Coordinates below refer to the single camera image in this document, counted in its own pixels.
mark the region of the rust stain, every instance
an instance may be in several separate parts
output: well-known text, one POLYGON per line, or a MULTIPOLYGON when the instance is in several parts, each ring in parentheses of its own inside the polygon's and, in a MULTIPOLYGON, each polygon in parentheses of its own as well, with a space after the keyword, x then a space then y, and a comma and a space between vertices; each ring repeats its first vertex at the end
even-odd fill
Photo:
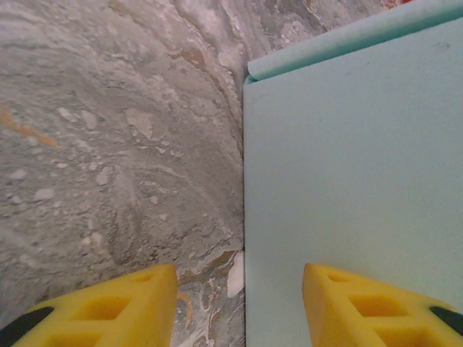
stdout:
POLYGON ((188 326, 190 325, 193 316, 193 305, 191 303, 191 296, 184 291, 179 291, 177 293, 177 300, 182 300, 187 305, 187 319, 185 321, 185 329, 188 329, 188 326))
POLYGON ((179 286, 193 282, 207 282, 211 278, 220 278, 228 273, 229 268, 225 267, 237 251, 225 251, 222 255, 207 264, 199 273, 191 270, 185 271, 179 277, 179 286))
POLYGON ((53 140, 51 137, 48 137, 45 134, 42 134, 41 132, 38 132, 28 125, 22 124, 18 125, 16 124, 13 119, 12 119, 12 112, 10 107, 7 105, 0 105, 0 108, 2 108, 2 111, 0 113, 0 124, 8 129, 14 130, 16 132, 19 132, 23 136, 34 136, 37 137, 40 142, 42 142, 44 145, 48 145, 51 147, 58 147, 58 143, 53 140))

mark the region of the white speck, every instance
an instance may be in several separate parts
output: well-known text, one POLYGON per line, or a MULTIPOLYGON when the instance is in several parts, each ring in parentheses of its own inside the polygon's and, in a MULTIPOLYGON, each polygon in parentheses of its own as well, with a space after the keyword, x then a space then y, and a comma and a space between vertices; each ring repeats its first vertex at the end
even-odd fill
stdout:
POLYGON ((90 130, 94 130, 98 125, 98 121, 93 113, 82 110, 82 118, 84 119, 85 125, 90 130))
POLYGON ((83 238, 81 242, 82 242, 85 246, 88 246, 89 244, 92 243, 92 240, 90 240, 90 237, 87 236, 87 237, 83 238))
POLYGON ((157 205, 157 204, 158 204, 158 197, 150 197, 150 201, 151 201, 154 205, 157 205))
POLYGON ((136 130, 141 132, 147 139, 153 135, 153 125, 151 123, 152 113, 142 112, 134 108, 129 108, 125 112, 127 123, 134 126, 136 130))
POLYGON ((97 166, 98 166, 98 164, 95 163, 94 161, 92 161, 92 162, 90 163, 90 166, 88 166, 88 168, 90 169, 90 171, 94 171, 94 170, 96 170, 96 167, 97 167, 97 166))
POLYGON ((95 224, 94 224, 93 220, 89 219, 87 221, 87 225, 88 225, 88 230, 95 230, 95 224))
POLYGON ((34 201, 50 200, 55 196, 55 192, 50 188, 39 189, 35 192, 34 201))
POLYGON ((69 112, 67 109, 64 107, 58 108, 59 115, 66 119, 67 121, 70 121, 71 123, 74 123, 76 121, 75 116, 69 112))
POLYGON ((110 173, 111 168, 109 166, 103 168, 103 170, 101 170, 101 172, 98 175, 96 175, 96 183, 98 183, 101 186, 108 184, 110 173))
POLYGON ((235 297, 245 287, 245 254, 239 252, 234 256, 234 263, 226 279, 226 295, 235 297))
POLYGON ((12 197, 12 204, 13 205, 20 205, 22 204, 22 199, 18 197, 17 195, 12 197))
POLYGON ((92 239, 93 239, 93 242, 95 242, 98 246, 100 246, 101 242, 103 241, 103 236, 100 233, 93 233, 92 239))
POLYGON ((12 179, 14 181, 20 181, 25 179, 27 176, 27 171, 23 168, 20 168, 19 170, 16 170, 14 173, 9 175, 9 179, 12 179))
POLYGON ((33 147, 35 146, 38 146, 38 138, 37 137, 32 137, 32 136, 29 136, 27 138, 27 140, 29 141, 29 144, 33 147))
POLYGON ((81 140, 81 139, 76 139, 75 142, 77 143, 77 146, 79 146, 79 148, 82 148, 83 150, 86 150, 87 152, 92 151, 92 147, 89 146, 89 144, 86 141, 81 140))

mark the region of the light blue foam board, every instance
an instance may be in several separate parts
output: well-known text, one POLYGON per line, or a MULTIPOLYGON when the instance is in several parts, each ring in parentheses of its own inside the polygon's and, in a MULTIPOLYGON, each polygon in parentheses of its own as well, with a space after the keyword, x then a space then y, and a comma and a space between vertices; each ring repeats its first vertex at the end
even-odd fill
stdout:
POLYGON ((244 86, 247 346, 310 346, 306 262, 463 311, 463 19, 244 86))

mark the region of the gray marbled surface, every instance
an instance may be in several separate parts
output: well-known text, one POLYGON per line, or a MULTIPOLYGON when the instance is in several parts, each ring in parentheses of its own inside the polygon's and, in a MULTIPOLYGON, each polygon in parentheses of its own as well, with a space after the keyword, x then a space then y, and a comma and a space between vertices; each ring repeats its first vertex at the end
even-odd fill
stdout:
POLYGON ((173 346, 243 346, 245 64, 375 0, 0 0, 0 325, 162 262, 173 346))

